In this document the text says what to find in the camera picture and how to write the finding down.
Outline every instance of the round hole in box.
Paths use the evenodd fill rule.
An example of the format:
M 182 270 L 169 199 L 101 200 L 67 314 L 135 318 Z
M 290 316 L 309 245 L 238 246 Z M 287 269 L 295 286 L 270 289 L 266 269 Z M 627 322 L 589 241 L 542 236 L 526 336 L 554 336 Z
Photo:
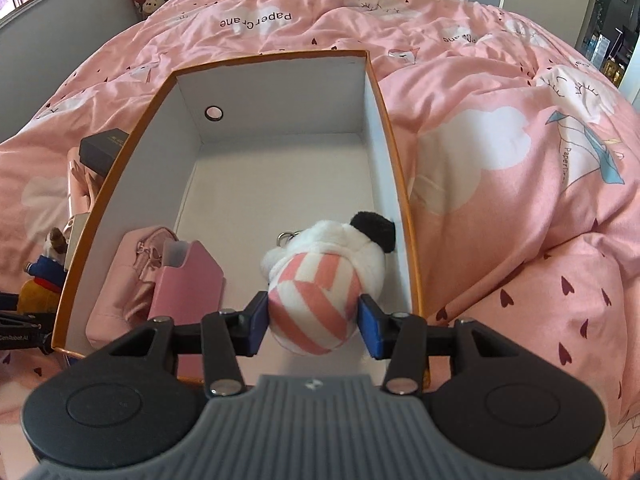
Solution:
M 204 116 L 209 121 L 219 121 L 220 119 L 222 119 L 222 109 L 217 106 L 210 106 L 209 108 L 204 110 Z

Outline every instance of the black plush ear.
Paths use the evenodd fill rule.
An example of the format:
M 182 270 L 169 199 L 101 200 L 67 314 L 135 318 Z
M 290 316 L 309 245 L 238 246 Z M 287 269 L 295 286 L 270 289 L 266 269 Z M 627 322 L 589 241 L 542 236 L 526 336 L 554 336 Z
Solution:
M 378 213 L 361 211 L 351 219 L 351 225 L 366 234 L 370 240 L 377 243 L 386 253 L 392 253 L 396 248 L 396 225 Z

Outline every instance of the metal key ring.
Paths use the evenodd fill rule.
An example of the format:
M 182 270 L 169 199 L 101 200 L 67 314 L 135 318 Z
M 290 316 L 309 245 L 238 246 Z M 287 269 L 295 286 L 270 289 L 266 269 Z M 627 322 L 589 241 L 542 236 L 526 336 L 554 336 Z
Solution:
M 283 245 L 288 244 L 293 238 L 295 238 L 299 234 L 300 234 L 300 231 L 295 231 L 295 232 L 284 231 L 283 233 L 280 233 L 278 235 L 278 240 L 276 241 L 276 245 L 278 247 L 282 247 Z

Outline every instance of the gray ribbed plastic cover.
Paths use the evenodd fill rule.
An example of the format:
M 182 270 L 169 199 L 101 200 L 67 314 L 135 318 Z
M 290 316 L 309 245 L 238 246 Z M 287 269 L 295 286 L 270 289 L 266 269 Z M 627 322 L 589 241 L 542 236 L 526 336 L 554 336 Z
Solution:
M 246 394 L 210 400 L 191 433 L 155 459 L 104 471 L 43 462 L 26 480 L 603 478 L 587 460 L 547 472 L 480 462 L 440 435 L 418 399 L 382 393 L 368 376 L 265 376 Z

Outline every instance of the pink bedding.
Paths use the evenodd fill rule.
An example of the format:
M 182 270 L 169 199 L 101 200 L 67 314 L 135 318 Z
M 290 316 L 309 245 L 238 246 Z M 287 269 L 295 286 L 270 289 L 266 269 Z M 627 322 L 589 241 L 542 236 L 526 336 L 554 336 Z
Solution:
M 473 316 L 590 384 L 607 410 L 593 463 L 628 478 L 640 469 L 640 120 L 573 49 L 495 7 L 169 1 L 0 146 L 0 290 L 18 290 L 23 262 L 67 220 L 68 150 L 107 128 L 130 131 L 171 70 L 328 48 L 371 52 L 411 187 L 431 321 Z M 10 426 L 24 389 L 54 369 L 25 359 L 12 382 L 5 360 L 0 388 L 18 395 L 0 402 Z M 9 440 L 0 426 L 14 479 Z

